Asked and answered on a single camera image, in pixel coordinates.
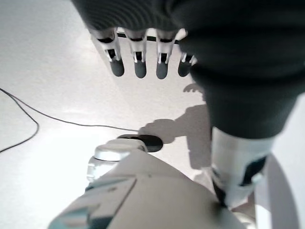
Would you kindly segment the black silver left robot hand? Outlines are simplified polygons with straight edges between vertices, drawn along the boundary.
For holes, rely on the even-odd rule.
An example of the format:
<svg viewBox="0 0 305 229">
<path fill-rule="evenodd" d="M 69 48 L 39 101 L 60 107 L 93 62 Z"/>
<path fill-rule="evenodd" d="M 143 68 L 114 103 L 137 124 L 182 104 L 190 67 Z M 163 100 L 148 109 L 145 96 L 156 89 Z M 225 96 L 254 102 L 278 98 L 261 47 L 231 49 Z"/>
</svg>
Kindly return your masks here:
<svg viewBox="0 0 305 229">
<path fill-rule="evenodd" d="M 97 39 L 113 27 L 185 29 L 181 51 L 205 93 L 213 127 L 212 181 L 223 206 L 253 191 L 271 150 L 305 91 L 302 0 L 75 0 Z"/>
</svg>

